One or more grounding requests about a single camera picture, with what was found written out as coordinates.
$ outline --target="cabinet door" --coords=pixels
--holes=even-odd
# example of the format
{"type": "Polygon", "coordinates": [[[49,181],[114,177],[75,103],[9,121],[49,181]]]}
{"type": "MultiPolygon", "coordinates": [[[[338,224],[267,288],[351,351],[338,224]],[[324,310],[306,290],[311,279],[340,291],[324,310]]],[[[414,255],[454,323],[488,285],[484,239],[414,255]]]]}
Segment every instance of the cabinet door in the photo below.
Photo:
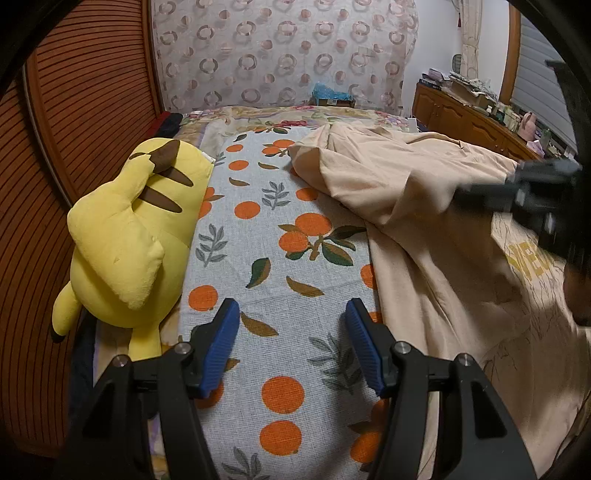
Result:
{"type": "Polygon", "coordinates": [[[505,139],[505,144],[499,153],[515,161],[539,160],[535,152],[531,151],[525,145],[516,145],[510,138],[505,139]]]}
{"type": "Polygon", "coordinates": [[[421,122],[425,127],[429,128],[431,122],[431,116],[435,110],[435,99],[429,95],[429,92],[425,92],[425,88],[417,85],[417,93],[414,97],[413,104],[413,115],[417,117],[418,121],[421,122]]]}
{"type": "Polygon", "coordinates": [[[488,148],[493,152],[500,152],[505,136],[496,128],[488,125],[484,119],[467,113],[465,122],[465,141],[479,147],[488,148]]]}
{"type": "Polygon", "coordinates": [[[463,105],[444,100],[437,109],[437,122],[432,130],[455,140],[466,141],[466,118],[468,112],[463,105]]]}

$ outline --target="screw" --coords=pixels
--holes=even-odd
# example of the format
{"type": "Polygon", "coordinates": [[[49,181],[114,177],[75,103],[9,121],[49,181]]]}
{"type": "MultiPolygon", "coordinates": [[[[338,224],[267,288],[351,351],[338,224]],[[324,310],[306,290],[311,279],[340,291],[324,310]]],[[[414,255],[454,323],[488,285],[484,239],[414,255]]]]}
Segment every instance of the screw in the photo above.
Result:
{"type": "Polygon", "coordinates": [[[546,218],[544,219],[544,230],[546,230],[546,233],[548,233],[549,235],[552,235],[554,233],[555,228],[556,220],[554,218],[554,215],[552,215],[551,213],[546,214],[546,218]]]}
{"type": "Polygon", "coordinates": [[[394,350],[396,350],[401,355],[406,355],[407,353],[409,353],[410,349],[411,346],[407,342],[396,342],[394,344],[394,350]]]}
{"type": "Polygon", "coordinates": [[[174,351],[179,355],[187,355],[191,351],[191,344],[187,342],[177,343],[174,346],[174,351]]]}
{"type": "Polygon", "coordinates": [[[460,355],[457,356],[457,361],[460,362],[460,365],[463,365],[464,367],[469,367],[474,363],[474,358],[472,357],[472,355],[469,355],[468,353],[460,353],[460,355]]]}
{"type": "Polygon", "coordinates": [[[525,192],[523,190],[517,190],[517,195],[515,195],[515,203],[520,207],[523,207],[525,203],[525,192]]]}
{"type": "Polygon", "coordinates": [[[127,355],[117,355],[116,357],[113,358],[113,360],[111,360],[111,364],[114,367],[121,368],[121,367],[124,367],[125,365],[127,365],[128,361],[129,361],[129,357],[127,355]]]}

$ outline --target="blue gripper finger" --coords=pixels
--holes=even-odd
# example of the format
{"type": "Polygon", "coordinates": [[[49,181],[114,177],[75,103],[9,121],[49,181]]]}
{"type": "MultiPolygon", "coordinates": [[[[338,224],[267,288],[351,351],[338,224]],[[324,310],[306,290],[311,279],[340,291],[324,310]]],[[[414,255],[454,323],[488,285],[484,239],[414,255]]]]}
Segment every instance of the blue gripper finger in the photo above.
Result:
{"type": "Polygon", "coordinates": [[[371,320],[361,299],[347,302],[345,325],[368,387],[381,398],[390,397],[398,381],[398,368],[390,353],[396,340],[388,327],[371,320]]]}
{"type": "Polygon", "coordinates": [[[193,329],[191,344],[197,356],[203,358],[202,380],[198,388],[200,398],[208,398],[211,390],[219,385],[239,326],[238,303],[234,299],[225,299],[210,323],[193,329]]]}

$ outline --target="pikachu plush toy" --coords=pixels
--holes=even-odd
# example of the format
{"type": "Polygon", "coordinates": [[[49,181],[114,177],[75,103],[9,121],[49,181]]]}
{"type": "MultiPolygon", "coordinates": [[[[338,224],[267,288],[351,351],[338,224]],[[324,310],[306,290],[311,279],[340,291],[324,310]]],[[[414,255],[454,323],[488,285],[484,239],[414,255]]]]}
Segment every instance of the pikachu plush toy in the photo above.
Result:
{"type": "Polygon", "coordinates": [[[76,202],[70,281],[53,306],[61,341],[84,306],[131,328],[129,356],[161,354],[158,325],[181,294],[197,215],[213,170],[196,147],[168,138],[137,146],[119,175],[76,202]]]}

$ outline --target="curtain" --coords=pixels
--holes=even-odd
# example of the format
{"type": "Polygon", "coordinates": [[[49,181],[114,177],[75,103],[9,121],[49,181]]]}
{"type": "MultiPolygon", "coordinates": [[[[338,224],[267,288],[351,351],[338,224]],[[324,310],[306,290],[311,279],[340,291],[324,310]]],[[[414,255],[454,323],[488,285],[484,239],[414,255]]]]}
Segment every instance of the curtain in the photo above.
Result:
{"type": "Polygon", "coordinates": [[[482,24],[482,0],[452,0],[462,19],[462,66],[460,74],[478,78],[478,43],[482,24]]]}
{"type": "Polygon", "coordinates": [[[316,82],[398,114],[414,0],[152,0],[165,107],[289,106],[316,82]]]}

